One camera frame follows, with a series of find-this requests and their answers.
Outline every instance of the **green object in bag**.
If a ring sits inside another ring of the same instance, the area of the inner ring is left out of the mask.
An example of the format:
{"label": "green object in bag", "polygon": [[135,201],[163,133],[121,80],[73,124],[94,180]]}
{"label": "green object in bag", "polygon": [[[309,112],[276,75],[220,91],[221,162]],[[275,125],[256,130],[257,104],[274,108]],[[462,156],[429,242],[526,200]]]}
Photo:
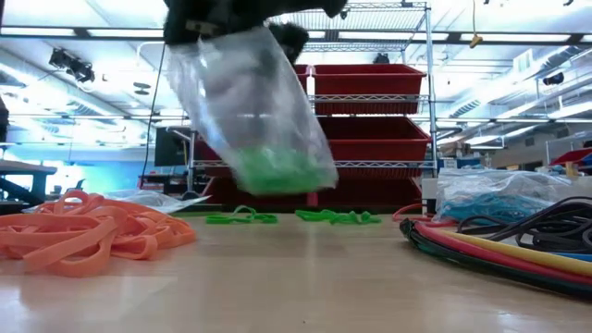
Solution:
{"label": "green object in bag", "polygon": [[243,150],[237,158],[239,186],[254,195],[307,193],[333,182],[331,169],[313,165],[300,152],[260,147]]}
{"label": "green object in bag", "polygon": [[339,214],[328,209],[317,212],[309,212],[303,210],[297,210],[294,212],[297,217],[301,218],[306,222],[325,222],[328,221],[330,224],[348,224],[348,225],[369,225],[379,224],[382,222],[380,217],[373,216],[368,212],[363,212],[357,215],[355,212],[349,212],[348,214]]}
{"label": "green object in bag", "polygon": [[[238,217],[237,214],[243,211],[247,211],[249,214],[245,217]],[[230,216],[213,215],[205,218],[205,223],[212,225],[251,224],[254,222],[276,224],[278,217],[271,214],[258,214],[251,207],[242,205],[238,206]]]}

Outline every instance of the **computer monitor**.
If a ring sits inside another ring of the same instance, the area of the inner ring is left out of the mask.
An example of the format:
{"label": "computer monitor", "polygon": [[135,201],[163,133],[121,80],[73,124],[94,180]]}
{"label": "computer monitor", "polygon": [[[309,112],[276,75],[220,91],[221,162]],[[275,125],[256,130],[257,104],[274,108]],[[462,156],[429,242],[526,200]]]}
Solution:
{"label": "computer monitor", "polygon": [[[189,129],[177,129],[177,131],[191,136]],[[175,133],[167,132],[167,128],[156,130],[156,148],[154,150],[155,167],[186,166],[189,158],[190,145]]]}

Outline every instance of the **red cable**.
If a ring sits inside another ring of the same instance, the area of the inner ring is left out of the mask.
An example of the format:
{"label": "red cable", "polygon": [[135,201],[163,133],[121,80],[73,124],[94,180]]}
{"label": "red cable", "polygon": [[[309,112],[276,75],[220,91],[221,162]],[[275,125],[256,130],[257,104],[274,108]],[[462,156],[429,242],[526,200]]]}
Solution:
{"label": "red cable", "polygon": [[[398,210],[395,214],[392,215],[393,222],[401,222],[405,219],[402,215],[407,213],[412,209],[421,209],[423,206],[420,203],[410,204],[406,207],[402,207]],[[425,225],[431,228],[442,228],[442,227],[453,227],[456,222],[454,220],[444,220],[442,222],[432,222],[431,216],[423,216],[423,217],[413,217],[411,218],[413,221],[425,222]]]}
{"label": "red cable", "polygon": [[592,285],[592,277],[583,277],[576,274],[566,273],[558,269],[533,264],[518,258],[510,257],[505,254],[495,253],[490,250],[486,250],[473,244],[464,242],[462,240],[457,240],[449,236],[446,236],[421,223],[416,223],[415,228],[420,234],[422,234],[422,236],[439,244],[445,245],[451,248],[452,250],[460,253],[465,253],[492,263],[505,265],[508,267],[516,268],[534,274],[539,274],[549,278],[556,278],[574,283]]}

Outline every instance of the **clear plastic bag with cables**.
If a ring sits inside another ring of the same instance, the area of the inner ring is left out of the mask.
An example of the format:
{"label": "clear plastic bag with cables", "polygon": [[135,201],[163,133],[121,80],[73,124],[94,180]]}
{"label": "clear plastic bag with cables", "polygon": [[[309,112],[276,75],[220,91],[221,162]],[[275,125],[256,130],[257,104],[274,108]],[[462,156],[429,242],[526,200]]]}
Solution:
{"label": "clear plastic bag with cables", "polygon": [[491,216],[516,222],[580,194],[582,188],[571,180],[536,172],[444,168],[438,175],[435,219]]}
{"label": "clear plastic bag with cables", "polygon": [[334,187],[309,100],[267,28],[171,47],[168,79],[191,126],[255,195]]}

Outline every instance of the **green rubber band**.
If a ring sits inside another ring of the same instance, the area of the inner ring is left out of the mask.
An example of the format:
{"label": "green rubber band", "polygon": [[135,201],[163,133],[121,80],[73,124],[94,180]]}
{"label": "green rubber band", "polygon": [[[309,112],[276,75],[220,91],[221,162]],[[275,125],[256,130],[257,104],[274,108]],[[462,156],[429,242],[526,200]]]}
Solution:
{"label": "green rubber band", "polygon": [[325,209],[320,213],[297,210],[296,212],[294,212],[294,214],[305,222],[328,221],[332,225],[369,225],[379,224],[382,222],[380,217],[373,216],[368,212],[363,212],[360,215],[357,215],[355,212],[349,212],[348,214],[338,214],[328,209]]}
{"label": "green rubber band", "polygon": [[[249,214],[245,217],[236,216],[236,214],[244,211]],[[229,216],[214,215],[205,217],[205,223],[211,225],[252,224],[254,222],[276,224],[278,217],[271,214],[258,214],[257,211],[246,205],[238,206]]]}

